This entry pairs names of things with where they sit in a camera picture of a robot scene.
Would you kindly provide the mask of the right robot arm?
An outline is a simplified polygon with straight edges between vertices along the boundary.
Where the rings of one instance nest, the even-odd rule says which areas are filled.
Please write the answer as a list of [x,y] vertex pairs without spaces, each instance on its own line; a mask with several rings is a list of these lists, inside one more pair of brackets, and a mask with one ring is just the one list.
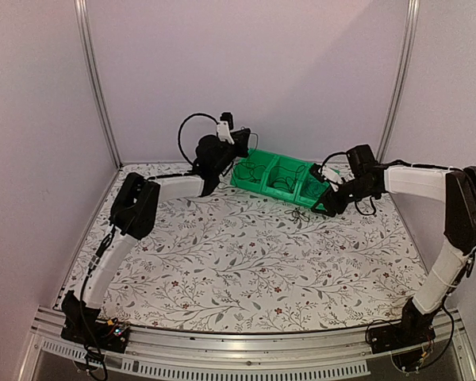
[[450,293],[470,275],[476,257],[476,167],[463,169],[403,160],[379,163],[367,144],[344,152],[353,178],[344,180],[325,164],[313,164],[309,173],[328,188],[312,207],[316,214],[335,217],[348,205],[383,194],[406,194],[442,202],[445,206],[443,244],[428,277],[408,299],[401,320],[368,330],[372,352],[381,353],[431,341],[434,317]]

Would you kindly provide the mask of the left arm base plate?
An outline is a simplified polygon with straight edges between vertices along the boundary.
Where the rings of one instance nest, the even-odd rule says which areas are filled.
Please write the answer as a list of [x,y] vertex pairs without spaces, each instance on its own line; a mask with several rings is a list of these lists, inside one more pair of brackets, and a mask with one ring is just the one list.
[[130,324],[113,318],[108,321],[83,320],[81,317],[64,323],[61,337],[66,341],[100,348],[108,352],[124,353],[130,334]]

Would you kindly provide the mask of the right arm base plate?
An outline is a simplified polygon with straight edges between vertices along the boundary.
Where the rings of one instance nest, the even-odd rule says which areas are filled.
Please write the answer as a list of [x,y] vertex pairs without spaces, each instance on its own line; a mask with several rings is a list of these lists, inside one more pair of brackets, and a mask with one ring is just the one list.
[[434,349],[435,330],[429,326],[415,333],[407,333],[400,323],[378,322],[383,325],[370,324],[365,332],[365,341],[372,353],[389,352],[393,365],[399,371],[419,371]]

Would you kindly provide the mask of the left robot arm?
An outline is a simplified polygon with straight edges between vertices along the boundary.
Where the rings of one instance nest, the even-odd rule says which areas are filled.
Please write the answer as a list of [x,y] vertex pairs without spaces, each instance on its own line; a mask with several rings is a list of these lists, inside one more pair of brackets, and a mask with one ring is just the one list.
[[146,179],[131,172],[123,182],[111,207],[110,228],[89,263],[80,296],[69,290],[62,302],[65,327],[84,344],[96,344],[102,327],[96,319],[104,295],[124,258],[148,236],[155,224],[160,203],[180,198],[211,195],[221,176],[238,157],[248,157],[249,128],[226,132],[217,124],[215,135],[206,135],[196,147],[196,158],[186,173]]

